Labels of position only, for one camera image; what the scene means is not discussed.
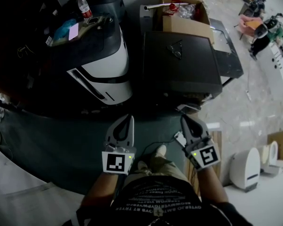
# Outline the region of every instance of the pink chair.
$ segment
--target pink chair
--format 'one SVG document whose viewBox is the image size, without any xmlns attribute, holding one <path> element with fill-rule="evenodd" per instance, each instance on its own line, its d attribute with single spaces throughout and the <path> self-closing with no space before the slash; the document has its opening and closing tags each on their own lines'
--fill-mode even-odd
<svg viewBox="0 0 283 226">
<path fill-rule="evenodd" d="M 254 37 L 255 28 L 252 28 L 252 27 L 246 25 L 246 22 L 250 22 L 250 21 L 259 21 L 260 24 L 263 23 L 263 20 L 261 20 L 261 18 L 259 18 L 259 17 L 247 17 L 247 16 L 242 14 L 240 16 L 240 23 L 238 24 L 240 26 L 240 29 L 241 29 L 241 32 L 242 32 L 240 40 L 241 40 L 241 38 L 244 34 L 249 35 L 251 37 Z"/>
</svg>

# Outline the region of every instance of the metal rod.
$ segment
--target metal rod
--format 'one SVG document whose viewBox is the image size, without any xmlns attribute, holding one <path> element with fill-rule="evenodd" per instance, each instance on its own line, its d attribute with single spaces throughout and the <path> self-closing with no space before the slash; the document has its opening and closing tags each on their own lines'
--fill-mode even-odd
<svg viewBox="0 0 283 226">
<path fill-rule="evenodd" d="M 187 2 L 177 2 L 177 3 L 174 3 L 176 6 L 179 6 L 179 5 L 189 5 L 189 3 Z M 159 8 L 159 7 L 167 7 L 167 6 L 170 6 L 171 3 L 161 3 L 161 4 L 156 4 L 156 5 L 145 5 L 145 10 L 149 10 L 149 9 L 154 9 L 154 8 Z"/>
</svg>

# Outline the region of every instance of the red bottle cap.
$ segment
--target red bottle cap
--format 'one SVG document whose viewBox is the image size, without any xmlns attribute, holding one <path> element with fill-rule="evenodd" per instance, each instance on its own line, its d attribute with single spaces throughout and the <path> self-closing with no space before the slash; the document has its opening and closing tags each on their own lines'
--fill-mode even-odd
<svg viewBox="0 0 283 226">
<path fill-rule="evenodd" d="M 176 11 L 176 10 L 177 10 L 177 7 L 176 7 L 175 4 L 171 3 L 171 4 L 169 5 L 169 9 L 170 9 L 171 11 Z"/>
</svg>

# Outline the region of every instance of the khaki pants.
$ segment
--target khaki pants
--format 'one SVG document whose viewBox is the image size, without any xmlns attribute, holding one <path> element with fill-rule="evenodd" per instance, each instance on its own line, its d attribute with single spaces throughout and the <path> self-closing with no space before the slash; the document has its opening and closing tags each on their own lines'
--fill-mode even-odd
<svg viewBox="0 0 283 226">
<path fill-rule="evenodd" d="M 150 159 L 150 167 L 136 170 L 134 174 L 129 174 L 125 179 L 124 187 L 134 180 L 147 176 L 172 176 L 190 183 L 187 177 L 176 167 L 174 162 L 168 161 L 160 153 L 154 153 Z"/>
</svg>

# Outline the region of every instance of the blue object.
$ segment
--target blue object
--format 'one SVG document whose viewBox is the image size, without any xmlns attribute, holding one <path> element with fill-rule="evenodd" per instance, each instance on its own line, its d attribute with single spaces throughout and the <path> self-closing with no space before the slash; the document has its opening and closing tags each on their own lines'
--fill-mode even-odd
<svg viewBox="0 0 283 226">
<path fill-rule="evenodd" d="M 56 30 L 54 34 L 54 41 L 64 38 L 68 34 L 70 28 L 76 23 L 77 21 L 75 19 L 65 21 L 64 24 Z"/>
</svg>

